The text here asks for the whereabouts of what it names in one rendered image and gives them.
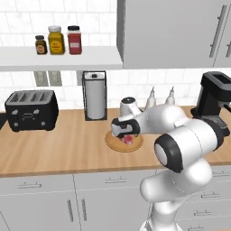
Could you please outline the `white wall shelf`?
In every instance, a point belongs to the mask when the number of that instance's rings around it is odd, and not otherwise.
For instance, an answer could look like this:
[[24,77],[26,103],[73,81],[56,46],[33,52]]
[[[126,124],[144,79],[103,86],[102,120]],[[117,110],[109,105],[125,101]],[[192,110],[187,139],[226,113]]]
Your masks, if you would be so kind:
[[121,69],[117,47],[87,46],[80,55],[38,55],[34,47],[0,47],[0,71]]

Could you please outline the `black paper towel holder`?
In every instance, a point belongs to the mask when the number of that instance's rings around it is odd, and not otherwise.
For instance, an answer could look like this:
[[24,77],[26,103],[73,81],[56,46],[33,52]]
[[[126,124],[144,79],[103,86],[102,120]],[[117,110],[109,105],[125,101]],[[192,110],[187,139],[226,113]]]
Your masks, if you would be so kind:
[[[105,115],[101,119],[90,119],[87,114],[87,98],[86,98],[86,75],[88,73],[93,72],[102,72],[105,75]],[[106,72],[103,71],[84,71],[83,72],[83,78],[82,78],[82,89],[83,89],[83,102],[84,102],[84,110],[85,110],[85,120],[86,121],[96,121],[96,120],[107,120],[107,105],[106,105]]]

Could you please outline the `round tan plate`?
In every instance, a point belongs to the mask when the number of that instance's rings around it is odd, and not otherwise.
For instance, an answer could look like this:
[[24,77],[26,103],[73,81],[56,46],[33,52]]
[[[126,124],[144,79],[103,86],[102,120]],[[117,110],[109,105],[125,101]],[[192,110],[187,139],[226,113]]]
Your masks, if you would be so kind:
[[122,138],[113,136],[111,131],[106,133],[105,142],[108,147],[117,152],[133,152],[138,150],[143,145],[143,137],[141,135],[129,135],[133,137],[133,143],[130,145],[123,143]]

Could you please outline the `red meat piece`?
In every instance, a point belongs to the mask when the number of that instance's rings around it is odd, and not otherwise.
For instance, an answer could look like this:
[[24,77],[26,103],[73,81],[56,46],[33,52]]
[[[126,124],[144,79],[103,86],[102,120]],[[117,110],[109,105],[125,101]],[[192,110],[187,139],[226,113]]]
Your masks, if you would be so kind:
[[123,138],[122,138],[122,142],[125,143],[125,144],[132,144],[133,143],[133,137],[131,135],[125,135]]

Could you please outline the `yellow spice jar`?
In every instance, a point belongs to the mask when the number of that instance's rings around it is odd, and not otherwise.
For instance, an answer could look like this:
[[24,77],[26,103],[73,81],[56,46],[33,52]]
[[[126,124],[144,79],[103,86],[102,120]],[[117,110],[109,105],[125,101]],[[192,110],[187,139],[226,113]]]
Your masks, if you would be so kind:
[[64,38],[61,27],[53,25],[48,27],[49,30],[49,46],[52,55],[61,55],[65,52]]

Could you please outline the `red spice jar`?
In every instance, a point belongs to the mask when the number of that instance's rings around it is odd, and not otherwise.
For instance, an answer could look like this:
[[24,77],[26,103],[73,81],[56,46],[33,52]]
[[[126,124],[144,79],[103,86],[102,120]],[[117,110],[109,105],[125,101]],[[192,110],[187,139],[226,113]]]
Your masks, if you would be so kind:
[[81,32],[77,25],[71,25],[68,27],[68,42],[69,42],[69,53],[71,55],[81,54]]

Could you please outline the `grey base cupboard door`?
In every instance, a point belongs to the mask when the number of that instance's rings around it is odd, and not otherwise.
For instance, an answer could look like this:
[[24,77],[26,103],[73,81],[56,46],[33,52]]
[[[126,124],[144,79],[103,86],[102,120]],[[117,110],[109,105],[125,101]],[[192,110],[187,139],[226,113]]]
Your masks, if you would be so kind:
[[71,191],[0,196],[0,212],[10,231],[80,231],[77,201]]
[[[137,187],[79,190],[77,199],[82,231],[140,231],[148,217],[149,203]],[[87,221],[81,199],[86,201]]]

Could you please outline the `white paper towel roll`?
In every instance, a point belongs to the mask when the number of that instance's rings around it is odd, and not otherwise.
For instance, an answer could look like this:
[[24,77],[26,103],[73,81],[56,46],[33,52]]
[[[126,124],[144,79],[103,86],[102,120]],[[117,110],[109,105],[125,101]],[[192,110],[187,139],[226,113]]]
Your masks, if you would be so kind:
[[87,114],[90,119],[105,115],[105,75],[93,72],[86,75]]

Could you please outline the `narrow grey wall cupboard door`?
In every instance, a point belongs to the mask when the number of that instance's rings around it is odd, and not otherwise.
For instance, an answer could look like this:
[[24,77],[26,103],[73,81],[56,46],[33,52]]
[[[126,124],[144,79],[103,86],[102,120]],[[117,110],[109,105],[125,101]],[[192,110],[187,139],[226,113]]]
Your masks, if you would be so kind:
[[231,55],[226,58],[227,45],[231,41],[231,0],[228,6],[227,16],[224,28],[217,47],[217,53],[214,60],[214,68],[231,68]]

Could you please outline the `grey drawer front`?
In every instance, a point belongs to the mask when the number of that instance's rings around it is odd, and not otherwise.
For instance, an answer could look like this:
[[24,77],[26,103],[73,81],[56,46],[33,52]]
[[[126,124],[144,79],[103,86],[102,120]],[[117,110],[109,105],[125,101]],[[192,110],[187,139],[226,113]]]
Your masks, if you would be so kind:
[[[39,189],[17,189],[18,185],[25,182],[35,183],[36,181],[42,185]],[[0,178],[0,196],[73,190],[74,183],[71,174]]]
[[[77,190],[92,190],[92,189],[116,189],[116,188],[132,188],[139,187],[142,179],[152,176],[156,173],[152,170],[138,171],[107,171],[94,173],[75,174],[74,179]],[[106,184],[105,179],[123,177],[127,180],[126,183]]]

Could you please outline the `black toaster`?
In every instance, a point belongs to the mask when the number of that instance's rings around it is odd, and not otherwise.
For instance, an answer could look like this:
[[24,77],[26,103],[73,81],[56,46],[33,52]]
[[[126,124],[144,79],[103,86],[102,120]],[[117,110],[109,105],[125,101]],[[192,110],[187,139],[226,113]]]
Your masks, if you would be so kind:
[[5,101],[8,124],[14,132],[55,128],[59,115],[53,90],[15,91]]

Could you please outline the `small brown spice jar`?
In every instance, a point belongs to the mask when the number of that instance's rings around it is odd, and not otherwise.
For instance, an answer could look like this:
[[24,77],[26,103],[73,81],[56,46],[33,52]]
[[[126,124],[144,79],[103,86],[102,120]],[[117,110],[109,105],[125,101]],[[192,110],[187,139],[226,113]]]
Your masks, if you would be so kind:
[[36,35],[35,36],[36,42],[35,47],[38,55],[43,55],[47,53],[47,44],[44,40],[43,35]]

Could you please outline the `grey wall outlet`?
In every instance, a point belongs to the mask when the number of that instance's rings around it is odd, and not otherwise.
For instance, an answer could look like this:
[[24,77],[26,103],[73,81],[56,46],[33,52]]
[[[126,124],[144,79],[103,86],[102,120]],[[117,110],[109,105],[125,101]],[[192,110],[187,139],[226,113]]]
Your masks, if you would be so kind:
[[61,87],[61,74],[59,71],[49,71],[49,82],[52,87]]
[[83,71],[77,70],[76,74],[77,74],[77,85],[82,86]]
[[45,71],[34,71],[34,78],[37,87],[48,87],[48,78]]

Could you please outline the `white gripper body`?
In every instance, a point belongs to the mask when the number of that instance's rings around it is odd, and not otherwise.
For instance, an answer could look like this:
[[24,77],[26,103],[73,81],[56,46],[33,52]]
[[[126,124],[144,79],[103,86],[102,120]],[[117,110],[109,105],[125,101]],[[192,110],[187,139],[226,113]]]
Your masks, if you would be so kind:
[[125,135],[139,134],[141,129],[135,119],[120,122],[115,118],[111,123],[111,131],[113,136],[123,138]]

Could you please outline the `white pointed bottle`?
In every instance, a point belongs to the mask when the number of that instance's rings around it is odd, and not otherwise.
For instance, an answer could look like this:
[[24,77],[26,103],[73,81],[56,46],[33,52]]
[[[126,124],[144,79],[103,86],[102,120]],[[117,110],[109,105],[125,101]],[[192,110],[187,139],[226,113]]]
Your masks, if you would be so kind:
[[174,97],[174,88],[171,88],[168,97],[165,100],[166,104],[174,105],[175,104],[175,97]]
[[146,101],[145,109],[149,109],[155,105],[156,105],[156,99],[155,99],[155,95],[154,95],[154,88],[152,88],[152,90],[150,92],[150,96],[148,97],[148,99]]

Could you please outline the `wide grey wall cupboard door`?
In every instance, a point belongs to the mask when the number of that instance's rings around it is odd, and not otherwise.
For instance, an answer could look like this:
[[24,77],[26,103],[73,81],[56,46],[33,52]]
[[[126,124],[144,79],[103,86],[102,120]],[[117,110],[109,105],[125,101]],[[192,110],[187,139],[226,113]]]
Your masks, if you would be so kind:
[[208,68],[222,5],[230,0],[126,0],[124,67]]

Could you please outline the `black coffee machine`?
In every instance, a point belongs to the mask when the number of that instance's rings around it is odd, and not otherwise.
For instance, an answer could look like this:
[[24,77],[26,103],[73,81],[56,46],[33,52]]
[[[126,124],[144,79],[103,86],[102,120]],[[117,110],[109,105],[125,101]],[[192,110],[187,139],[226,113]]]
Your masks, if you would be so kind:
[[201,89],[197,105],[190,110],[195,118],[208,119],[215,122],[224,136],[230,131],[226,122],[219,116],[220,110],[225,108],[231,113],[231,78],[220,71],[209,71],[202,75]]

